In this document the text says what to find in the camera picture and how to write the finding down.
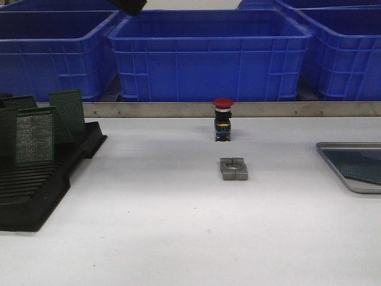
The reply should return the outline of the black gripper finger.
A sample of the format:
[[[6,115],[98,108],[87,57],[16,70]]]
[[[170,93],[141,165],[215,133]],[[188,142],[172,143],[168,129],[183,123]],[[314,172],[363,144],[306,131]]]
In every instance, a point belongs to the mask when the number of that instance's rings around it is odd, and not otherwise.
[[[108,2],[128,15],[137,16],[143,10],[147,0],[108,0]]]

